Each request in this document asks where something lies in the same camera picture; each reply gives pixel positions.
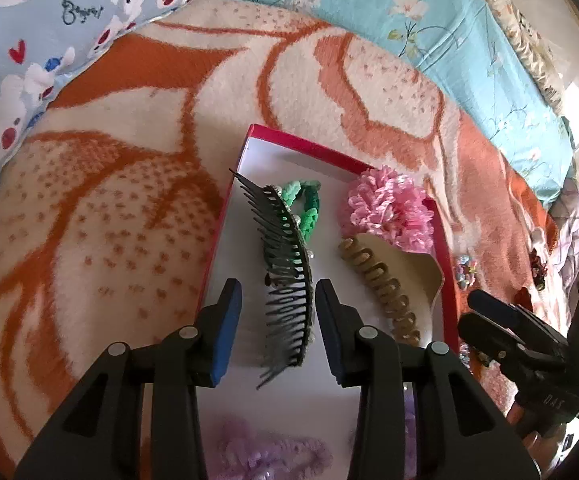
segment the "green scrunchie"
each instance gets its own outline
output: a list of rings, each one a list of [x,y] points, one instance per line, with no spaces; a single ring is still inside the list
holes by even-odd
[[[318,220],[318,210],[320,208],[318,190],[320,187],[321,183],[317,180],[292,180],[285,184],[280,193],[281,200],[287,205],[288,209],[291,208],[296,198],[303,193],[305,206],[303,213],[300,215],[298,231],[303,236],[305,243],[309,241]]]

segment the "teal floral bedsheet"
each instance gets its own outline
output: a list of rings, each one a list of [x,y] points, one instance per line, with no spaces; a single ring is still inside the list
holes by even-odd
[[[485,0],[250,0],[309,12],[403,57],[473,117],[544,203],[572,161],[545,104]]]

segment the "hair comb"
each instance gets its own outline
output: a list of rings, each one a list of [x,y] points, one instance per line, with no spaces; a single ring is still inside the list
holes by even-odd
[[[268,293],[266,355],[257,389],[303,364],[314,321],[312,276],[305,240],[274,186],[259,187],[234,171],[259,224]]]

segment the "fleece blanket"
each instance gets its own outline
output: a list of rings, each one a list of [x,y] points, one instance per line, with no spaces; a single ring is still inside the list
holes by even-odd
[[[230,174],[251,123],[410,173],[452,254],[506,301],[527,286],[557,328],[556,240],[505,157],[429,79],[314,18],[195,0],[118,40],[63,90],[0,184],[0,471],[113,341],[153,344],[192,321]],[[459,308],[465,293],[456,287]],[[481,374],[505,410],[512,393]]]

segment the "pink fabric flower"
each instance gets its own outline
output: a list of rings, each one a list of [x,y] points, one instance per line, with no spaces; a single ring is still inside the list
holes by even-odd
[[[429,253],[433,245],[433,212],[424,204],[425,190],[412,178],[388,166],[363,171],[349,184],[340,211],[343,236],[371,233],[411,253]]]

